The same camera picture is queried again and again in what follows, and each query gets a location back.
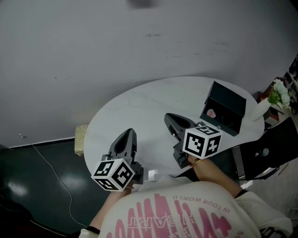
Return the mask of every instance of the white cube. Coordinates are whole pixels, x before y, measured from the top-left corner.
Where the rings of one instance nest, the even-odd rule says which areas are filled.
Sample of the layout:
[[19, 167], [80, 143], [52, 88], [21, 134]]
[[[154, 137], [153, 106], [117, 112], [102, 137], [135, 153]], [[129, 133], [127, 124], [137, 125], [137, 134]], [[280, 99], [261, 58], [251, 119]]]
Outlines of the white cube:
[[199, 159], [218, 153], [223, 133], [211, 126], [201, 126], [185, 130], [183, 151]]
[[111, 159], [98, 162], [91, 178], [106, 191], [122, 192], [134, 175], [124, 159]]

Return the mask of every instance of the table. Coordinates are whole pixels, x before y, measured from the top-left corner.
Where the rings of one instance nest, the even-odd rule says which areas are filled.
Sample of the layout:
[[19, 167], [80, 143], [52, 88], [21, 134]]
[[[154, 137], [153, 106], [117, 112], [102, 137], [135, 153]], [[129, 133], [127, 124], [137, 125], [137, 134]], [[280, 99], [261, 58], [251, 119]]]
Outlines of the table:
[[264, 119], [249, 120], [248, 116], [257, 103], [244, 89], [205, 77], [161, 79], [115, 97], [93, 117], [84, 142], [84, 156], [89, 171], [93, 172], [94, 166], [103, 154], [108, 153], [113, 141], [129, 128], [133, 128], [137, 134], [135, 160], [145, 169], [144, 179], [148, 179], [147, 172], [149, 180], [154, 180], [165, 174], [177, 176], [188, 170], [188, 167], [180, 169], [173, 157], [173, 146], [177, 141], [170, 135], [163, 118], [171, 112], [194, 122], [203, 121], [200, 115], [213, 81], [246, 98], [240, 133], [233, 137], [223, 132], [219, 152], [259, 139], [264, 132]]

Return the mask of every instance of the white wall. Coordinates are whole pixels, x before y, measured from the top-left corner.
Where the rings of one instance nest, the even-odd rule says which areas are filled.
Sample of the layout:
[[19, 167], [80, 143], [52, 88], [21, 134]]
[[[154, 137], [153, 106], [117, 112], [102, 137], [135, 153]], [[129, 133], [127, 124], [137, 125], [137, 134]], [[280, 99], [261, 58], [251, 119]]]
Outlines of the white wall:
[[253, 93], [298, 53], [287, 0], [0, 1], [0, 143], [74, 136], [120, 93], [182, 75]]

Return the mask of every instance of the black chair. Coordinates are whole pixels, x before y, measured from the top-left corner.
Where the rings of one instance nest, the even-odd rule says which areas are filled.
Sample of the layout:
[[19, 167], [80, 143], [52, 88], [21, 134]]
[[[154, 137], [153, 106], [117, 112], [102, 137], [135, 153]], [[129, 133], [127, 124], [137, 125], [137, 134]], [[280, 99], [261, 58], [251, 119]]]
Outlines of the black chair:
[[[232, 149], [240, 180], [267, 179], [284, 163], [298, 158], [298, 133], [292, 118], [269, 129], [257, 141]], [[269, 168], [272, 171], [262, 174]]]

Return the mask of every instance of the white cloth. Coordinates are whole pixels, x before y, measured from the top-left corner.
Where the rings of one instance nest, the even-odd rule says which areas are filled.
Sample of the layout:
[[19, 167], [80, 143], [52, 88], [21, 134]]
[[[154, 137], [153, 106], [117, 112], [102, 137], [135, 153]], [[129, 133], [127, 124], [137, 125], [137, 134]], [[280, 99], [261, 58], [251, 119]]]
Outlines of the white cloth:
[[[235, 199], [211, 182], [165, 176], [115, 203], [99, 238], [260, 238], [266, 227], [292, 233], [291, 221], [252, 192]], [[84, 229], [80, 235], [94, 237]]]

